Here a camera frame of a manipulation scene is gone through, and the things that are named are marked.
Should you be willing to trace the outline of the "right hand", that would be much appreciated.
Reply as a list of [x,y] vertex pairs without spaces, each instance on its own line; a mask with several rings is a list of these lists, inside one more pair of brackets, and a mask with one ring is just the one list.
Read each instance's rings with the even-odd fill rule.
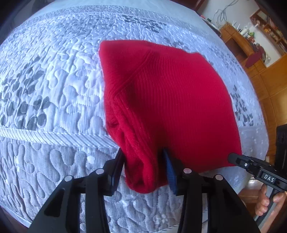
[[[268,210],[270,200],[266,196],[266,193],[267,193],[267,186],[264,184],[262,185],[261,189],[258,192],[258,199],[255,205],[255,214],[258,216],[262,216]],[[270,217],[276,217],[279,214],[280,210],[284,205],[285,200],[286,200],[286,192],[277,193],[273,197],[273,202],[276,203],[276,206],[273,212],[271,213]]]

